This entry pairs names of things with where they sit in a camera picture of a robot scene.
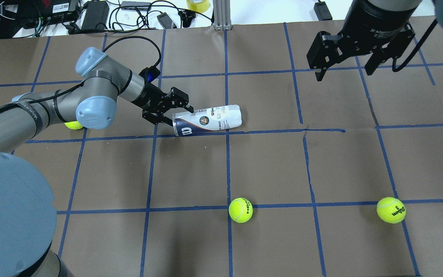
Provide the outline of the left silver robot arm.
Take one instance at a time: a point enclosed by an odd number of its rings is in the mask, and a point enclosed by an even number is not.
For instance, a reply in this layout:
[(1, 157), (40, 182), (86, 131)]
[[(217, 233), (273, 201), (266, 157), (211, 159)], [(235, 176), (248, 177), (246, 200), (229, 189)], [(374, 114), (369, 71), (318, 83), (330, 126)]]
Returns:
[(154, 84), (155, 65), (134, 73), (90, 47), (75, 69), (82, 80), (68, 89), (32, 91), (0, 106), (0, 277), (73, 276), (58, 252), (59, 210), (83, 148), (77, 141), (37, 142), (43, 133), (63, 131), (72, 121), (84, 130), (109, 128), (119, 98), (141, 108), (152, 124), (172, 125), (165, 116), (171, 109), (193, 111), (186, 93), (175, 87), (165, 93)]

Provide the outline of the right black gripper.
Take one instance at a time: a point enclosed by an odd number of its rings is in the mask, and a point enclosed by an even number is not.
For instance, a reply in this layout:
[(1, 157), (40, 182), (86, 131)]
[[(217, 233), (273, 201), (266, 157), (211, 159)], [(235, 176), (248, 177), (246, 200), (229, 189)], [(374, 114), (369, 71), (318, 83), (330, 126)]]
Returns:
[(370, 56), (368, 76), (388, 59), (400, 58), (415, 36), (409, 19), (419, 5), (419, 0), (354, 0), (339, 33), (318, 32), (306, 54), (316, 80), (351, 57)]

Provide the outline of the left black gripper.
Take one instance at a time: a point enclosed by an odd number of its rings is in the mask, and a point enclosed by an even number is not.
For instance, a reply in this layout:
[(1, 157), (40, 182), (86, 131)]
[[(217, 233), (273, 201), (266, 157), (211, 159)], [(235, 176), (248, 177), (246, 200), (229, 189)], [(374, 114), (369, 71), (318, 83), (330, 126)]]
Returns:
[(173, 126), (173, 120), (165, 116), (170, 109), (183, 108), (190, 113), (195, 110), (189, 105), (189, 96), (176, 87), (172, 87), (169, 93), (164, 93), (160, 88), (152, 84), (160, 75), (158, 68), (145, 68), (138, 74), (144, 81), (144, 86), (139, 96), (131, 101), (140, 107), (142, 117), (152, 124), (167, 124)]

